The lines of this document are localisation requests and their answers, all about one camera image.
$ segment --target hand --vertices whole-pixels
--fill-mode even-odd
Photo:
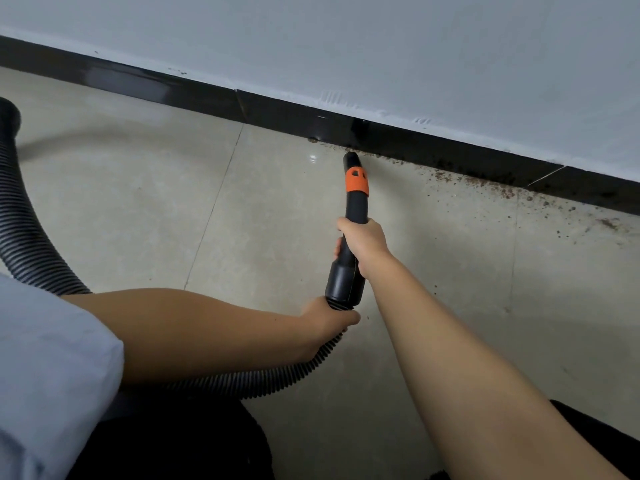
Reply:
[[[373,260],[378,259],[380,256],[391,256],[387,247],[385,233],[375,220],[369,219],[366,224],[356,224],[345,217],[340,217],[338,219],[338,229],[342,231],[347,239],[349,249],[358,259],[360,274],[365,278],[368,279],[369,277],[367,270]],[[342,239],[338,238],[333,251],[334,258],[337,258],[338,253],[340,253],[341,241]]]
[[[360,314],[355,310],[342,312],[332,309],[324,296],[311,300],[302,310],[300,320],[308,331],[309,350],[307,361],[313,359],[318,349],[340,332],[347,331],[349,325],[360,321]]]

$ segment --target beige floor tile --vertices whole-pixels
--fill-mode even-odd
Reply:
[[[188,289],[287,313],[322,294],[344,212],[343,154],[246,126]],[[513,191],[372,155],[363,162],[370,215],[391,249],[484,334],[489,318],[506,314]],[[247,401],[279,479],[422,478],[440,466],[368,287],[359,310],[362,323],[309,378]]]
[[[0,88],[34,208],[87,286],[182,288],[241,124],[1,68]]]
[[[523,191],[500,348],[551,398],[640,437],[640,217]]]

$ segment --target black baseboard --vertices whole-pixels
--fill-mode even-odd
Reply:
[[[631,180],[3,36],[0,66],[640,215]]]

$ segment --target forearm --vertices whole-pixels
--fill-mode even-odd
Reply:
[[[314,354],[315,344],[299,317],[249,310],[183,290],[63,298],[91,312],[123,341],[124,383],[276,367]]]
[[[402,264],[381,259],[369,280],[413,400],[453,478],[622,477]]]

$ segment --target shirt sleeve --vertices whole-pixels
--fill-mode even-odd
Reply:
[[[123,366],[92,314],[0,274],[0,480],[64,479]]]

